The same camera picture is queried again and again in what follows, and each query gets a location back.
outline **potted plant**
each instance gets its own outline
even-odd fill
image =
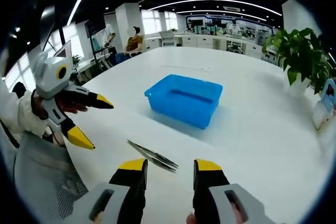
[[[80,62],[80,57],[79,55],[74,55],[72,57],[72,63],[73,63],[73,66],[76,68],[78,67],[78,63]]]
[[[295,29],[291,33],[279,30],[266,40],[263,52],[268,46],[274,46],[278,64],[285,71],[291,88],[296,89],[296,94],[303,94],[309,83],[314,86],[315,94],[323,89],[330,78],[330,67],[320,37],[312,29]]]

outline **office cabinet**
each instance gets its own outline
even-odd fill
[[[204,38],[204,37],[198,37],[197,38],[197,47],[200,48],[213,48],[213,39],[212,38]]]
[[[262,46],[246,44],[245,55],[261,59],[263,56]]]
[[[146,51],[152,50],[154,48],[160,47],[160,39],[149,39],[146,40]]]
[[[182,37],[182,46],[184,47],[197,47],[197,40],[195,36]]]

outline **desk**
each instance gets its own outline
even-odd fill
[[[183,47],[198,47],[198,48],[212,48],[222,51],[233,51],[229,49],[232,45],[236,45],[238,50],[243,55],[248,55],[257,59],[262,59],[262,46],[256,44],[247,38],[234,38],[231,35],[200,35],[191,33],[175,33],[175,39],[178,44]],[[152,36],[145,39],[146,50],[151,50],[162,46],[162,39],[160,36]],[[270,61],[277,64],[277,59]]]
[[[224,85],[207,129],[150,109],[145,90],[172,73]],[[318,95],[307,89],[301,100],[293,100],[283,91],[283,75],[277,66],[231,52],[150,50],[85,84],[115,109],[71,115],[96,149],[66,142],[67,149],[89,190],[108,182],[123,162],[142,157],[126,138],[179,164],[172,174],[149,163],[142,223],[185,223],[192,211],[196,158],[219,164],[231,183],[264,203],[274,221],[298,222],[319,196],[332,162],[321,155],[311,120]]]

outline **green leaf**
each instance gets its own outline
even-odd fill
[[[310,33],[310,43],[314,49],[321,49],[320,41],[313,31]]]
[[[263,45],[263,52],[266,52],[266,51],[267,51],[266,48],[267,48],[268,46],[273,45],[273,40],[274,40],[274,39],[275,39],[275,38],[272,37],[272,38],[268,38],[268,39],[265,41],[265,44]]]
[[[288,69],[287,76],[289,80],[289,85],[292,85],[295,82],[297,75],[297,71],[292,70],[292,68]]]
[[[311,28],[306,28],[306,29],[299,32],[299,36],[303,38],[307,35],[310,35],[312,31],[313,30]]]
[[[293,37],[299,33],[299,30],[294,29],[290,34],[289,37]]]
[[[286,68],[287,68],[287,66],[288,66],[288,61],[289,61],[288,58],[285,58],[284,61],[283,61],[283,62],[284,62],[284,63],[283,63],[283,70],[284,70],[284,71],[286,70]]]

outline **human hand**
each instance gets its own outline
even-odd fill
[[[97,214],[97,216],[93,220],[93,224],[101,224],[102,217],[103,217],[103,212],[100,212],[99,214]]]
[[[86,112],[88,108],[78,102],[71,102],[66,97],[62,94],[58,94],[55,97],[56,104],[58,107],[64,111],[64,112],[69,112],[73,114],[77,114],[78,111]],[[33,113],[38,116],[40,119],[45,120],[48,118],[48,113],[45,111],[45,109],[42,107],[42,97],[33,97],[31,100],[31,107]]]
[[[78,111],[88,111],[88,108],[85,105],[78,102],[69,101],[62,93],[56,95],[55,100],[58,107],[64,112],[77,114]]]
[[[236,223],[237,224],[243,224],[244,223],[243,222],[243,217],[242,217],[241,213],[239,212],[238,208],[232,202],[231,202],[231,206],[232,206],[233,213],[235,214],[235,217],[236,217]],[[196,220],[195,215],[194,214],[188,215],[186,223],[187,224],[197,224],[197,220]]]

